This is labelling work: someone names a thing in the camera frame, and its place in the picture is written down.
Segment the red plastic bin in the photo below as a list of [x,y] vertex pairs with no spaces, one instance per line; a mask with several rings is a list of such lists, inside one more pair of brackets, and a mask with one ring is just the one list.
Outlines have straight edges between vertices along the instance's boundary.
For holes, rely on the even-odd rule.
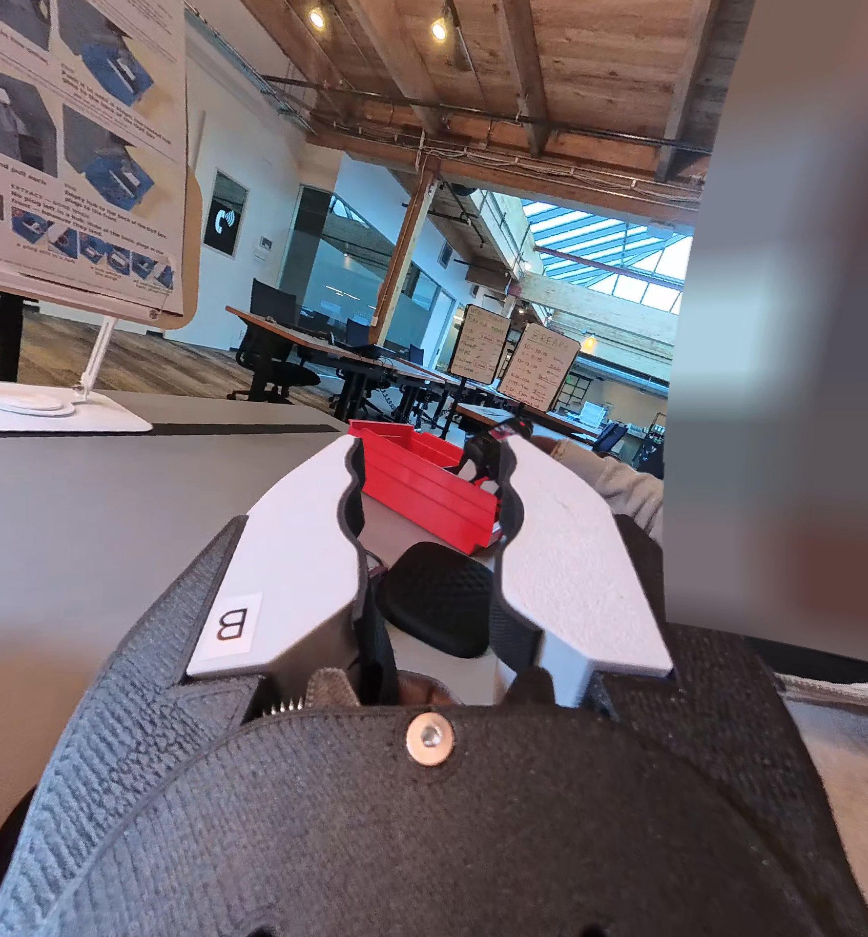
[[461,448],[407,424],[352,420],[349,432],[362,440],[365,495],[464,554],[498,540],[497,496],[452,473]]

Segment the wooden support post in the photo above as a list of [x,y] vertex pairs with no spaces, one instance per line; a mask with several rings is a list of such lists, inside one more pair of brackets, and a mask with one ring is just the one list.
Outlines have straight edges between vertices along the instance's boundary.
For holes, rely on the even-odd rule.
[[370,345],[383,346],[384,344],[439,182],[440,159],[433,156],[425,157],[418,170],[416,184],[394,244],[386,275],[381,283],[370,325]]

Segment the wooden office desk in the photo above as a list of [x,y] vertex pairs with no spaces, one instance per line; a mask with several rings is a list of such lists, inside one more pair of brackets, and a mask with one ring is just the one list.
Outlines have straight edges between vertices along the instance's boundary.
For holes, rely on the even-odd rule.
[[405,389],[403,398],[395,409],[394,416],[389,417],[389,420],[397,424],[410,422],[420,396],[423,394],[427,400],[435,387],[441,389],[437,414],[441,413],[449,398],[450,390],[448,385],[450,381],[445,375],[411,365],[404,360],[392,358],[386,354],[372,359],[344,346],[333,345],[323,338],[303,333],[288,325],[269,322],[262,317],[232,306],[226,306],[225,308],[227,312],[246,324],[259,326],[265,331],[288,341],[298,350],[304,350],[314,362],[321,362],[327,367],[346,371],[347,376],[344,380],[344,386],[334,410],[334,417],[341,422],[356,419],[360,407],[369,401],[368,382],[390,381],[393,385]]

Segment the person's right forearm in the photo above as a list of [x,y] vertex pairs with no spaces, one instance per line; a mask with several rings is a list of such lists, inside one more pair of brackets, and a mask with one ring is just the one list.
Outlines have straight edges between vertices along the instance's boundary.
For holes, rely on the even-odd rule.
[[591,486],[612,513],[631,517],[651,540],[663,546],[661,480],[574,440],[538,439],[534,444]]

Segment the white flat pad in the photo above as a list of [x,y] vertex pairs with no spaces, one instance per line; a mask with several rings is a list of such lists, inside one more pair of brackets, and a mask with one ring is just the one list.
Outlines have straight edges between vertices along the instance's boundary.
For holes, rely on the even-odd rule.
[[144,433],[152,424],[99,392],[0,381],[0,434]]

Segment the black phone wall sign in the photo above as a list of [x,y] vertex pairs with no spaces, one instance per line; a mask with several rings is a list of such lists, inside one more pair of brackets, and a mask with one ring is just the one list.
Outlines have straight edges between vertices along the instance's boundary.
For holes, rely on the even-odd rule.
[[203,245],[234,258],[249,189],[228,173],[217,169],[208,201]]

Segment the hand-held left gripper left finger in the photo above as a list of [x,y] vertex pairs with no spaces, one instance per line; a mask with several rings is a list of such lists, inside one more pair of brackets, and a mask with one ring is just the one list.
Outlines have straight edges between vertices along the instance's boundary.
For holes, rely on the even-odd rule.
[[368,587],[362,441],[342,436],[279,480],[248,512],[186,667],[194,680],[264,674],[358,680],[356,621]]

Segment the handwritten whiteboard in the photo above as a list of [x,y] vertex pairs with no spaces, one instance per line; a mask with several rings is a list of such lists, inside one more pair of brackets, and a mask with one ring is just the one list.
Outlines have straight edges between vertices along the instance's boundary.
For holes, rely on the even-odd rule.
[[459,380],[490,385],[511,328],[510,319],[475,304],[463,314],[447,373]]
[[548,412],[580,350],[577,340],[530,323],[498,383],[498,393],[537,412]]

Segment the white poster stand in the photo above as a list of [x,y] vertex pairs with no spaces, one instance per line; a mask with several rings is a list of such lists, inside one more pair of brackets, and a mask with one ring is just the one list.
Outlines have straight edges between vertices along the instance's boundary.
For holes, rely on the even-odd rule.
[[102,317],[100,331],[91,348],[86,366],[75,385],[76,403],[85,404],[88,402],[95,388],[100,369],[112,340],[112,334],[118,322],[118,319],[111,316]]

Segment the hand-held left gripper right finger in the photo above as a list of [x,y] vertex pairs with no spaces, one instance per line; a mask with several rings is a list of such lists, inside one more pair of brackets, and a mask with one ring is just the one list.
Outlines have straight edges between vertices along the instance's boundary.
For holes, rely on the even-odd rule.
[[538,632],[535,662],[578,706],[597,673],[665,678],[673,662],[604,498],[533,442],[500,444],[494,596]]

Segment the instruction poster board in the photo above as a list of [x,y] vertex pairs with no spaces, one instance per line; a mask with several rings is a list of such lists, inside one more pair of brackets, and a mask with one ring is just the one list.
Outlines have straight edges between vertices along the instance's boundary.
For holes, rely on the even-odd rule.
[[185,14],[180,1],[0,1],[0,291],[190,322]]

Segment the black office chair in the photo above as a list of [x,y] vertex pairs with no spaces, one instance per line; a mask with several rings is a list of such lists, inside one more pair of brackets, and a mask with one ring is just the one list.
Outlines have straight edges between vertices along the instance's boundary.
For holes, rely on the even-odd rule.
[[[252,280],[250,313],[267,322],[295,325],[296,298],[255,278]],[[236,361],[252,372],[248,401],[289,404],[290,388],[319,386],[321,379],[317,373],[289,360],[293,348],[287,339],[261,326],[247,324],[236,352]]]

